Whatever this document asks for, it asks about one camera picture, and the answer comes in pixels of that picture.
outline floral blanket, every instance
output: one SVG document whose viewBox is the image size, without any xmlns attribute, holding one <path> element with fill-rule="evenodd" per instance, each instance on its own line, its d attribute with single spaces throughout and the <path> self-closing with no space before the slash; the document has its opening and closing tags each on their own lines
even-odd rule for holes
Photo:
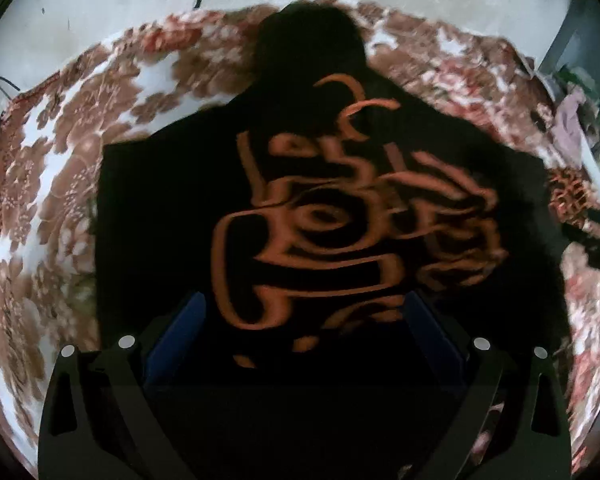
<svg viewBox="0 0 600 480">
<path fill-rule="evenodd" d="M 406 91 L 540 156 L 547 167 L 566 165 L 544 134 L 553 121 L 551 99 L 506 40 L 375 4 L 321 1 L 353 17 L 370 65 Z M 103 145 L 149 136 L 244 90 L 258 24 L 275 10 L 196 10 L 129 29 L 19 95 L 3 114 L 0 432 L 34 474 L 59 349 L 99 347 L 91 219 Z M 600 272 L 574 246 L 563 271 L 574 341 L 568 395 L 576 453 L 600 409 Z"/>
</svg>

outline white dot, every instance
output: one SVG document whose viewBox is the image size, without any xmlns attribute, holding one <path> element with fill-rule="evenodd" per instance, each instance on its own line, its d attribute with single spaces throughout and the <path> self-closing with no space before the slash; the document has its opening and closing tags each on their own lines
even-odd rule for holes
<svg viewBox="0 0 600 480">
<path fill-rule="evenodd" d="M 541 346 L 536 346 L 534 348 L 534 354 L 536 354 L 536 356 L 541 359 L 547 359 L 547 357 L 549 357 L 549 354 L 547 353 L 547 351 L 544 348 L 542 348 Z"/>
<path fill-rule="evenodd" d="M 483 337 L 477 337 L 474 339 L 474 346 L 478 350 L 488 350 L 491 348 L 491 343 L 489 343 L 489 341 Z"/>
<path fill-rule="evenodd" d="M 62 351 L 60 352 L 62 354 L 62 357 L 71 357 L 75 352 L 75 346 L 73 345 L 67 345 L 64 348 L 62 348 Z"/>
<path fill-rule="evenodd" d="M 131 348 L 135 344 L 136 338 L 132 335 L 124 335 L 120 338 L 120 341 L 118 341 L 118 346 L 120 348 Z"/>
</svg>

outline floral pattern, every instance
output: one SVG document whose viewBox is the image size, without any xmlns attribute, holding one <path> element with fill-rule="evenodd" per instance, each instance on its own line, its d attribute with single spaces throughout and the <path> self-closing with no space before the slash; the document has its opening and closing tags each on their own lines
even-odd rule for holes
<svg viewBox="0 0 600 480">
<path fill-rule="evenodd" d="M 40 190 L 40 175 L 45 169 L 45 155 L 51 142 L 41 137 L 32 146 L 23 146 L 7 170 L 2 203 L 2 233 L 11 239 L 11 252 L 24 244 L 38 206 L 34 203 Z"/>
<path fill-rule="evenodd" d="M 544 134 L 554 104 L 529 60 L 506 40 L 373 3 L 317 1 L 352 17 L 369 64 L 406 91 L 540 156 L 548 168 L 566 166 Z M 149 136 L 247 88 L 258 25 L 275 11 L 196 10 L 131 28 L 15 98 L 3 114 L 0 433 L 33 473 L 36 421 L 59 349 L 100 344 L 91 219 L 102 147 Z M 591 193 L 588 183 L 584 189 Z M 562 270 L 574 341 L 566 351 L 573 356 L 568 393 L 576 453 L 600 408 L 600 273 L 574 246 Z"/>
</svg>

